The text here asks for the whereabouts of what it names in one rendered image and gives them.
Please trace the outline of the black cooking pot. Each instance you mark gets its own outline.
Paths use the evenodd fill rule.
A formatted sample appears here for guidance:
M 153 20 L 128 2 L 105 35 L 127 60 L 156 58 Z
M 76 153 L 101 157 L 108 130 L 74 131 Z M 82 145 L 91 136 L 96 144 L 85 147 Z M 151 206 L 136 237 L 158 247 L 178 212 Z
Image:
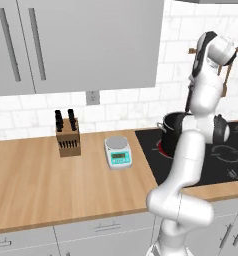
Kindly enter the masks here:
M 170 158 L 174 156 L 179 136 L 182 133 L 182 122 L 186 116 L 189 116 L 189 113 L 172 112 L 163 117 L 162 123 L 157 123 L 157 127 L 161 130 L 161 152 Z

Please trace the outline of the wooden hanging spatula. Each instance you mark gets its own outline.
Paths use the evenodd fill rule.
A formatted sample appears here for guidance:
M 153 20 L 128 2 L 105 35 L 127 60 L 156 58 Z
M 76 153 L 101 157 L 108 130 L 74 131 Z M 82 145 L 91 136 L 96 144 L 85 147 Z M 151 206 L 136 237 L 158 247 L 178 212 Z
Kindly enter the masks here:
M 231 69 L 232 69 L 232 64 L 233 63 L 227 65 L 227 71 L 226 71 L 225 80 L 223 82 L 223 91 L 222 91 L 222 94 L 221 94 L 221 98 L 226 97 L 226 94 L 227 94 L 227 82 L 228 82 L 228 78 L 229 78 L 229 75 L 230 75 L 230 72 L 231 72 Z M 218 76 L 220 76 L 221 71 L 222 71 L 222 66 L 219 65 Z

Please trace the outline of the white kitchen scale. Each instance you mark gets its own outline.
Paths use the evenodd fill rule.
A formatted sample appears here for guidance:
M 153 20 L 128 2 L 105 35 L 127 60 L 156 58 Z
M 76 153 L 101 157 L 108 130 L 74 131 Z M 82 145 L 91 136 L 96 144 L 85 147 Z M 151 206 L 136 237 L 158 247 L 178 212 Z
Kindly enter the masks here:
M 104 150 L 111 170 L 123 170 L 132 167 L 132 153 L 126 137 L 111 136 L 106 138 Z

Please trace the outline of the wooden knife block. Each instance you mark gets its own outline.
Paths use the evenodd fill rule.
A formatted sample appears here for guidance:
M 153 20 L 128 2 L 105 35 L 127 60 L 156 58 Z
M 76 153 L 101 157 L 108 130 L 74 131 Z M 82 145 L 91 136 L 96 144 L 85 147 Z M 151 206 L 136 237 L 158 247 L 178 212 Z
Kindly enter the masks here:
M 78 122 L 75 122 L 75 129 L 72 129 L 70 120 L 63 120 L 63 127 L 56 130 L 56 138 L 61 157 L 81 155 L 81 141 Z

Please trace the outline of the black hanging tool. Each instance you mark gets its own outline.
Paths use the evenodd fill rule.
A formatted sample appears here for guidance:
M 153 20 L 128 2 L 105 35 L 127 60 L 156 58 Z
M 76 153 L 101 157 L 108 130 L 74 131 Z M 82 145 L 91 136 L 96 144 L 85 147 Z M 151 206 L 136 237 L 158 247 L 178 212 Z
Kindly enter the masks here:
M 187 96 L 187 101 L 186 101 L 186 106 L 185 106 L 185 112 L 189 112 L 190 110 L 190 104 L 191 104 L 191 98 L 192 98 L 192 94 L 193 94 L 193 90 L 194 90 L 194 85 L 193 84 L 189 84 L 188 86 L 188 96 Z

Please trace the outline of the black hob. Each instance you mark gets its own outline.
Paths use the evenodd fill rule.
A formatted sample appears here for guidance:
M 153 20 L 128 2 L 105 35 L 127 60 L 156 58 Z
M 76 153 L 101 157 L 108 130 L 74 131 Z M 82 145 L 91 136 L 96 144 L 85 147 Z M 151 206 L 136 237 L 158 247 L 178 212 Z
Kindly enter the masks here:
M 226 143 L 206 145 L 202 174 L 197 186 L 238 181 L 238 122 L 230 122 Z M 173 159 L 161 149 L 161 130 L 136 130 L 135 135 L 158 185 L 169 175 Z

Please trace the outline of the grey drawer front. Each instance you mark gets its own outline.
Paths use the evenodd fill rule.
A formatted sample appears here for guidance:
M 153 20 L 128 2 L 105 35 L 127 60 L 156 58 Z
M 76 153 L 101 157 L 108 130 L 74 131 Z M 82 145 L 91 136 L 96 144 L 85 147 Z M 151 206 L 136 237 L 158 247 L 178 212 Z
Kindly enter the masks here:
M 0 242 L 12 241 L 1 247 L 0 256 L 60 256 L 53 227 L 0 234 Z
M 113 223 L 120 229 L 94 232 Z M 54 227 L 61 256 L 145 256 L 152 240 L 154 215 L 149 212 L 102 218 Z

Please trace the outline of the grey range hood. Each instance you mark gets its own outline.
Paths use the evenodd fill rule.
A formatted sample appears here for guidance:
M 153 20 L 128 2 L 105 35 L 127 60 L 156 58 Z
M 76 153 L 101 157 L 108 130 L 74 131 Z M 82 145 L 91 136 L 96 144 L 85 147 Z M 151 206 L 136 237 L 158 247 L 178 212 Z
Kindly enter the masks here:
M 195 4 L 238 4 L 238 0 L 177 0 Z

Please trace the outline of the grey wall socket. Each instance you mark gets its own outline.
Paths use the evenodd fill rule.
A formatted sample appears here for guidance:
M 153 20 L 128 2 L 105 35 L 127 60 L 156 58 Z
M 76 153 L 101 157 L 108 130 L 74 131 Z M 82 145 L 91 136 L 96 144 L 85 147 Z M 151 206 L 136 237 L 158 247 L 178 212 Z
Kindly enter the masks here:
M 100 104 L 100 92 L 99 91 L 87 91 L 86 92 L 86 104 L 87 105 L 99 105 Z

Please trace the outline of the grey wall cupboard door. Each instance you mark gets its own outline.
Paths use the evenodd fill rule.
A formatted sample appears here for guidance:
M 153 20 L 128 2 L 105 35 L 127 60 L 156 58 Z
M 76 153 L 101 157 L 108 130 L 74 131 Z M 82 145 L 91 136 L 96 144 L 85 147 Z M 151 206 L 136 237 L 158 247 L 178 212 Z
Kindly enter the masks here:
M 33 94 L 34 86 L 16 0 L 0 0 L 5 9 L 21 81 L 16 82 L 0 21 L 0 96 Z
M 38 93 L 153 87 L 163 0 L 18 0 Z M 34 8 L 46 80 L 28 8 Z

